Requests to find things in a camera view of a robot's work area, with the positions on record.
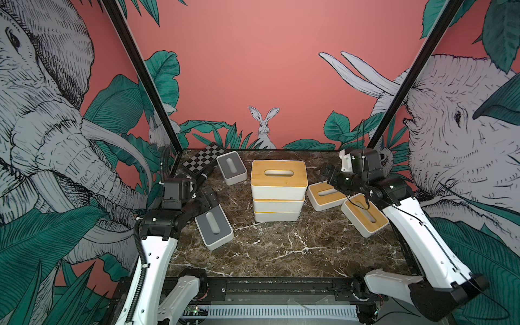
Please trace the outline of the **large bamboo lid tissue box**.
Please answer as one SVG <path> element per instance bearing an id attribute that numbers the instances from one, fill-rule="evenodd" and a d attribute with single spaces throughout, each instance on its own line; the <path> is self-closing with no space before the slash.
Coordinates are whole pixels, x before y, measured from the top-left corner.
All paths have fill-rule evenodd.
<path id="1" fill-rule="evenodd" d="M 300 212 L 304 205 L 302 200 L 268 200 L 253 199 L 253 208 L 256 213 L 295 213 Z"/>

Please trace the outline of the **yellow lid tissue box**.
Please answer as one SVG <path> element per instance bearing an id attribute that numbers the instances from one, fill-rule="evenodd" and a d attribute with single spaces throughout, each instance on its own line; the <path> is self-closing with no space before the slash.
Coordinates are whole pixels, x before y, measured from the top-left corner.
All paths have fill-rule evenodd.
<path id="1" fill-rule="evenodd" d="M 256 222 L 295 222 L 300 212 L 254 212 Z"/>

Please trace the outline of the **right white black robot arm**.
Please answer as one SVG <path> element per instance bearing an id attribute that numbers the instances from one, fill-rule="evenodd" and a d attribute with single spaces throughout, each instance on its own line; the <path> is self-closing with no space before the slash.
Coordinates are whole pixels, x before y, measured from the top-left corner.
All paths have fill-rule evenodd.
<path id="1" fill-rule="evenodd" d="M 364 195 L 399 232 L 422 269 L 420 276 L 372 269 L 362 275 L 363 293 L 405 301 L 426 319 L 438 322 L 489 287 L 488 279 L 474 274 L 444 242 L 402 178 L 383 177 L 380 171 L 342 171 L 326 163 L 320 180 L 346 196 Z"/>

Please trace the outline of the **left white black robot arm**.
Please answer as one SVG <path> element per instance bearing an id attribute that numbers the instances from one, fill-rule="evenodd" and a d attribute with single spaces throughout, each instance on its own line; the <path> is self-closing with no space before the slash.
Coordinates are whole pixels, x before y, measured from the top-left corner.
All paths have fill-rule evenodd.
<path id="1" fill-rule="evenodd" d="M 161 293 L 182 230 L 217 206 L 215 195 L 200 187 L 223 153 L 225 149 L 211 143 L 182 164 L 167 168 L 161 163 L 164 197 L 134 227 L 138 264 L 116 324 L 176 324 L 191 302 L 206 297 L 207 273 L 194 268 L 181 273 L 165 298 Z"/>

